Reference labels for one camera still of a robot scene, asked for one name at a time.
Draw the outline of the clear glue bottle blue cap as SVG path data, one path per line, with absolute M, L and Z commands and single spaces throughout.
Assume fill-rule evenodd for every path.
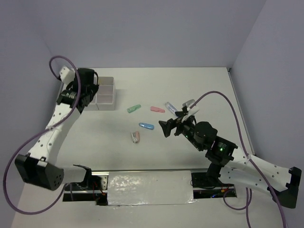
M 176 112 L 178 111 L 170 102 L 165 103 L 165 107 L 173 114 L 176 115 Z

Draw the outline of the blue correction tape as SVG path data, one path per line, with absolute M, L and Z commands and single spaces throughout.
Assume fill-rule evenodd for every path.
M 153 130 L 154 125 L 149 123 L 139 123 L 139 126 L 145 129 Z

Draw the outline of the pink correction tape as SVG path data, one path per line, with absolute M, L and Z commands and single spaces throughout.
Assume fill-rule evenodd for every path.
M 165 110 L 159 107 L 151 106 L 150 110 L 153 112 L 158 112 L 158 113 L 165 113 Z

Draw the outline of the small pink stapler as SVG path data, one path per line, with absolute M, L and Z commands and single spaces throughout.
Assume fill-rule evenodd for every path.
M 131 133 L 132 141 L 133 143 L 137 144 L 140 141 L 140 135 L 138 131 L 132 132 Z

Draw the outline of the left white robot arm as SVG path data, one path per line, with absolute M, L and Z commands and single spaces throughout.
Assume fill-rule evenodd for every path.
M 55 166 L 57 156 L 72 125 L 97 93 L 97 76 L 89 68 L 73 71 L 62 67 L 60 79 L 66 88 L 57 98 L 54 113 L 46 126 L 47 132 L 26 155 L 19 154 L 15 159 L 15 166 L 25 183 L 56 190 L 71 179 L 70 174 L 65 174 L 66 169 Z

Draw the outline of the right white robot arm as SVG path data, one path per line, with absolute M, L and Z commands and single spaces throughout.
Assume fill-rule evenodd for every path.
M 198 151 L 204 151 L 211 162 L 207 182 L 242 185 L 278 199 L 281 206 L 294 209 L 297 203 L 302 171 L 297 167 L 285 168 L 254 155 L 245 155 L 243 149 L 217 135 L 209 122 L 195 122 L 193 117 L 159 121 L 165 137 L 172 130 L 182 134 Z

